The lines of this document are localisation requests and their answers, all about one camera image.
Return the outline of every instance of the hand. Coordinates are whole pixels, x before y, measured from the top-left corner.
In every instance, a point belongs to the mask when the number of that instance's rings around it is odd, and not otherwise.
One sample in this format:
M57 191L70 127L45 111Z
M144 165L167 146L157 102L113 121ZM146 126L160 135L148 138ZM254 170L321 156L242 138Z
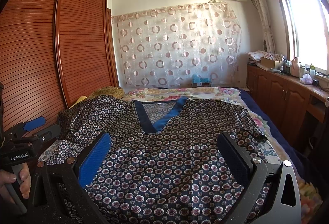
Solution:
M24 199L29 198L30 194L30 187L31 187L31 176L29 167L27 166L27 163L23 164L22 170L19 172L19 177L22 180L21 185L19 186L19 189L22 193L22 196ZM0 195L2 198L8 202L14 203L13 198L10 196L9 192L7 191L4 184L11 184L16 181L15 174L9 173L4 170L0 170Z

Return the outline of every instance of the silver bolt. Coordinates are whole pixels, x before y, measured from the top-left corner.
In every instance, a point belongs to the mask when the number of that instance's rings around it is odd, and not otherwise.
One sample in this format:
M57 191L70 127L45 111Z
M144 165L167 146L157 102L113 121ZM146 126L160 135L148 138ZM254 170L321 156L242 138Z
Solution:
M44 161L40 161L40 162L37 164L37 166L38 166L38 167L43 167L43 166L44 166L44 164L45 164L45 162L44 162Z
M74 157L69 157L66 159L66 163L68 164L73 164L75 162L75 158Z
M284 160L283 161L283 164L286 166L286 167L291 167L291 162L289 160Z
M262 160L259 157L254 157L252 160L255 164L260 164L262 162Z

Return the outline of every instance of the black patterned dress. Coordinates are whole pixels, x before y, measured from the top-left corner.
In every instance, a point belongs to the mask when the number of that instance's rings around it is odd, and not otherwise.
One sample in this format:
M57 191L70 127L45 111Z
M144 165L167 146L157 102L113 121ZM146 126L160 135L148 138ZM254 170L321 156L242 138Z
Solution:
M217 150L217 136L228 132L265 161L257 144L262 134L244 107L225 101L180 98L166 112L151 122L139 101L99 96L80 102L60 113L65 141L47 162L77 156L106 131L110 151L85 190L110 222L219 223L244 187ZM268 190L265 184L249 219Z

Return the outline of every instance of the wardrobe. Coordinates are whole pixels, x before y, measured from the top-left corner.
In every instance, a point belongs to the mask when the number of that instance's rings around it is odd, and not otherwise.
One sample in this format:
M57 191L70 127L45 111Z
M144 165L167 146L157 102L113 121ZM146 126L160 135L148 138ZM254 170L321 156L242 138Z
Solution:
M4 130L118 86L107 0L9 0L0 14Z

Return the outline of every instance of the sheer curtain with circles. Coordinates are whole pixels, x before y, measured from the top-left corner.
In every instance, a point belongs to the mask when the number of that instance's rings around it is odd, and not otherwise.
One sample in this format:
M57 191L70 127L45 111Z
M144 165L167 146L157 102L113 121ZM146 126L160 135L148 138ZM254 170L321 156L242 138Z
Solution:
M227 3L191 4L113 17L126 89L238 83L241 28Z

